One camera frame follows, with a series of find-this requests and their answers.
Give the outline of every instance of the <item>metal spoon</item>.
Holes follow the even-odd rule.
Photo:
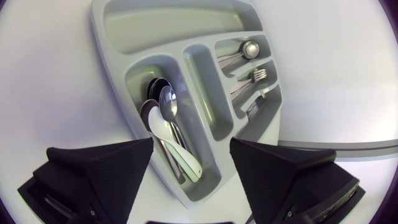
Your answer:
[[[175,115],[177,114],[177,98],[171,86],[164,86],[159,96],[159,107],[162,112],[163,118],[170,122],[176,141],[185,149],[187,149],[187,143],[184,140],[180,128],[175,122]]]
[[[259,55],[259,52],[260,52],[259,45],[256,42],[249,40],[243,43],[241,51],[239,53],[234,55],[218,57],[217,61],[222,69],[240,57],[244,57],[246,59],[254,59]]]

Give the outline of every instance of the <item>spoon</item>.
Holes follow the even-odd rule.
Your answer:
[[[239,53],[234,54],[234,55],[218,57],[217,61],[222,69],[240,57],[244,57],[249,60],[254,59],[259,55],[259,52],[260,52],[259,45],[256,42],[249,40],[249,41],[246,41],[245,43],[243,43],[243,45],[241,47],[241,51]]]
[[[159,96],[159,107],[162,112],[163,118],[170,122],[172,129],[174,130],[176,141],[183,147],[187,148],[187,144],[183,136],[181,135],[180,128],[175,122],[175,115],[177,114],[177,98],[171,86],[164,86]]]
[[[158,106],[158,105],[159,104],[155,100],[145,101],[144,104],[142,104],[142,106],[141,106],[140,116],[141,116],[141,119],[144,122],[144,125],[147,128],[150,136],[154,139],[154,141],[157,140],[157,142],[160,144],[160,147],[162,148],[162,151],[166,155],[166,159],[168,160],[168,162],[173,170],[173,173],[174,173],[175,177],[177,178],[177,181],[179,182],[179,184],[182,184],[185,182],[185,177],[182,175],[180,166],[173,159],[173,157],[172,157],[171,153],[169,152],[169,150],[167,149],[167,146],[165,145],[165,143],[162,140],[158,139],[156,136],[154,136],[154,134],[151,132],[150,127],[149,127],[149,122],[148,122],[149,112],[153,107]]]
[[[164,141],[171,155],[180,164],[192,182],[197,182],[202,174],[201,165],[192,154],[174,140],[169,131],[169,122],[163,119],[159,107],[155,106],[150,110],[148,122],[152,133]]]
[[[156,102],[159,102],[159,96],[160,92],[162,91],[163,87],[165,86],[170,86],[169,81],[165,78],[158,78],[156,79],[150,88],[149,92],[149,98],[156,100]]]
[[[154,85],[154,82],[157,80],[158,78],[153,78],[147,87],[147,99],[150,99],[150,90],[152,89],[152,86]]]

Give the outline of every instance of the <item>cutlery handle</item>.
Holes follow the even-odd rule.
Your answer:
[[[217,58],[218,65],[221,69],[225,68],[227,65],[231,64],[232,62],[236,61],[238,58],[242,57],[243,53],[237,53],[234,55],[227,55]]]
[[[175,175],[175,177],[177,178],[177,181],[179,182],[179,184],[182,184],[185,182],[185,177],[182,175],[182,172],[180,170],[180,166],[177,164],[177,162],[174,160],[173,156],[171,155],[171,153],[169,152],[169,150],[167,150],[166,145],[164,143],[163,140],[157,138],[154,134],[152,134],[151,132],[149,132],[149,134],[152,136],[152,138],[154,139],[154,141],[158,141],[158,143],[160,144],[160,147],[162,148],[162,151],[164,152],[164,154],[166,155],[166,159],[168,160],[170,167],[173,170],[173,173]]]
[[[185,150],[182,146],[175,141],[164,140],[166,148],[169,150],[174,159],[180,164],[186,175],[192,180],[197,182],[202,174],[202,168],[199,162]]]

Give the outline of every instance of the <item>white surface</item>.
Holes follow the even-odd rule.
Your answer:
[[[342,222],[369,223],[386,195],[398,166],[398,157],[366,162],[336,162],[360,180],[365,196]]]
[[[398,46],[374,0],[255,0],[279,69],[280,139],[398,137]]]

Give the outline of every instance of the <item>spoon handle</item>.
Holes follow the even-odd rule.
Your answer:
[[[197,182],[202,174],[202,168],[199,162],[192,154],[186,151],[175,141],[164,140],[166,148],[169,150],[174,159],[180,164],[186,175],[192,182]]]
[[[231,64],[232,62],[236,61],[238,58],[242,57],[243,53],[237,53],[234,55],[227,55],[217,58],[218,65],[221,69],[225,68],[227,65]]]

